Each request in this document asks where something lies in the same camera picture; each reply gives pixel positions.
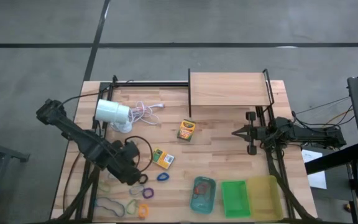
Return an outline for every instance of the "purple rubber band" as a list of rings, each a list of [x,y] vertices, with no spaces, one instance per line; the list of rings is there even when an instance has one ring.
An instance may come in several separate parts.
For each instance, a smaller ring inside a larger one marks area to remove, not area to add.
[[[146,195],[146,191],[150,191],[151,194],[150,194],[150,195]],[[147,187],[147,188],[143,189],[142,195],[143,195],[143,198],[146,198],[146,199],[149,199],[149,198],[153,197],[153,196],[154,196],[154,190],[153,190],[153,188]]]

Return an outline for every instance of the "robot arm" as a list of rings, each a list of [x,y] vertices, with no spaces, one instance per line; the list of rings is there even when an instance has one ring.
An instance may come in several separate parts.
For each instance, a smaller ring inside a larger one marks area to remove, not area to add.
[[[57,100],[48,99],[37,111],[37,119],[62,130],[62,136],[77,143],[84,158],[101,170],[107,170],[121,183],[133,185],[139,181],[141,173],[135,167],[133,158],[139,150],[132,141],[123,146],[120,141],[108,142],[90,130],[83,130],[67,118],[64,107]]]
[[[291,120],[281,117],[271,121],[268,127],[255,127],[253,124],[255,112],[247,112],[246,118],[250,121],[250,124],[244,125],[243,128],[237,131],[233,131],[232,134],[250,142],[248,146],[248,154],[250,155],[256,154],[254,140],[261,140],[267,144],[274,141],[276,144],[284,145],[286,142],[311,142],[332,147],[346,145],[341,130],[335,127],[303,128],[294,125]]]

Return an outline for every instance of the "small yellow box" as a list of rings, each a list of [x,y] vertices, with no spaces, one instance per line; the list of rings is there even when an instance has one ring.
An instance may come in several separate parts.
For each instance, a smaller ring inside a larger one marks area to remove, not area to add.
[[[167,152],[161,151],[159,148],[156,148],[153,152],[153,162],[159,166],[168,169],[173,162],[175,157],[169,155]]]
[[[196,129],[196,123],[194,121],[188,121],[184,119],[183,121],[181,121],[180,124],[178,136],[177,136],[178,139],[190,141],[195,129]]]

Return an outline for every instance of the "yellow plastic bin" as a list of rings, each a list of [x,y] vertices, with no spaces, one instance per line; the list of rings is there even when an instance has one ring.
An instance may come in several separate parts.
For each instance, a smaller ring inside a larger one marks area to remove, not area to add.
[[[277,180],[272,175],[251,177],[247,180],[251,217],[258,222],[283,219],[283,208],[278,194]]]

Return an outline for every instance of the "green plastic container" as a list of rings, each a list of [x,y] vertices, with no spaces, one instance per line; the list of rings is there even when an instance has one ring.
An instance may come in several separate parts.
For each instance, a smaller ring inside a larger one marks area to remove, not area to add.
[[[249,217],[250,207],[246,182],[222,182],[223,208],[226,218]]]
[[[210,214],[214,208],[215,191],[215,180],[196,177],[190,202],[191,209],[198,213]]]

